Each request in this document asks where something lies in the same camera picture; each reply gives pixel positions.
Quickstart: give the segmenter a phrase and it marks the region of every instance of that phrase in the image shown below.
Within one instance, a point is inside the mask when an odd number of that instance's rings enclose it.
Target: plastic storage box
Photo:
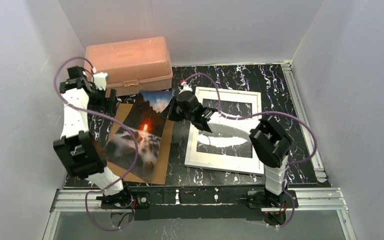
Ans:
[[[86,58],[98,72],[109,74],[107,97],[110,89],[125,96],[171,88],[173,71],[164,37],[88,46]]]

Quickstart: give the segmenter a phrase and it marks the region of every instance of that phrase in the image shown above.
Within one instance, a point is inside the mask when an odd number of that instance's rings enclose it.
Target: white wall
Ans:
[[[66,174],[52,147],[63,124],[52,78],[78,55],[57,0],[0,0],[0,240],[43,237]]]
[[[293,61],[359,239],[384,239],[384,1],[326,0]]]
[[[291,59],[323,0],[59,0],[84,47],[164,36],[174,65]]]

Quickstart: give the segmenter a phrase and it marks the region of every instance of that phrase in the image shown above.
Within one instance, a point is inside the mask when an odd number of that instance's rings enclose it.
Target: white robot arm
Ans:
[[[100,111],[102,108],[113,109],[115,92],[106,100],[106,81],[108,74],[93,74],[93,82],[88,82],[81,67],[68,69],[70,79],[62,82],[60,92],[72,105]],[[64,129],[61,138],[54,141],[54,149],[72,177],[89,180],[104,189],[118,179],[108,167],[103,150],[89,132],[87,113],[64,106]],[[114,195],[123,190],[121,182],[107,190],[105,195]]]

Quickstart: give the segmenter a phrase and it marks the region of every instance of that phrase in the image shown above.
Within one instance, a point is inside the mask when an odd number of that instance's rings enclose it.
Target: brown cardboard sheet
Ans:
[[[128,113],[130,112],[132,106],[133,106],[132,104],[121,103],[118,107],[117,115],[115,116],[115,118],[120,122],[123,122],[127,117]],[[174,126],[173,121],[170,121],[170,120],[165,121],[164,131],[162,132],[160,150],[158,154],[158,160],[155,166],[155,172],[154,172],[152,181],[149,183],[161,184],[161,185],[165,184],[165,177],[167,175],[167,167],[168,167],[168,157],[170,155],[171,137],[173,135],[173,126]],[[108,141],[111,140],[111,138],[115,135],[115,133],[118,131],[119,128],[120,126],[114,123],[114,126],[112,127],[112,130],[109,133]],[[108,161],[108,167],[117,176],[121,176],[126,172],[124,168],[119,167],[109,161]],[[124,180],[128,182],[146,183],[144,179],[136,176],[133,173],[127,174]]]

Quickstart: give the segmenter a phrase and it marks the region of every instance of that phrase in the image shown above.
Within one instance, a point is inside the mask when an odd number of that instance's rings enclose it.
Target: black table surface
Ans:
[[[178,66],[173,67],[173,90],[182,79],[194,73],[206,73],[213,77],[223,89],[241,90],[261,93],[263,111],[280,111],[296,116],[295,108],[289,94],[283,71],[279,64],[256,65],[209,65],[209,66]],[[211,87],[211,82],[198,77],[191,81],[191,86]],[[118,97],[118,103],[132,104],[135,95]],[[276,117],[282,127],[293,139],[289,161],[299,161],[308,156],[304,136],[298,123],[285,117]],[[104,146],[108,140],[112,122],[99,116],[89,116],[90,131],[96,140]],[[168,160],[166,186],[197,186],[197,185],[242,185],[263,184],[265,176],[241,174],[202,168],[185,167],[186,147],[190,123],[188,121],[174,123],[172,143]],[[310,161],[304,164],[291,165],[287,172],[290,183],[318,183]],[[147,183],[131,183],[135,186]],[[68,176],[66,188],[93,187],[86,180]]]

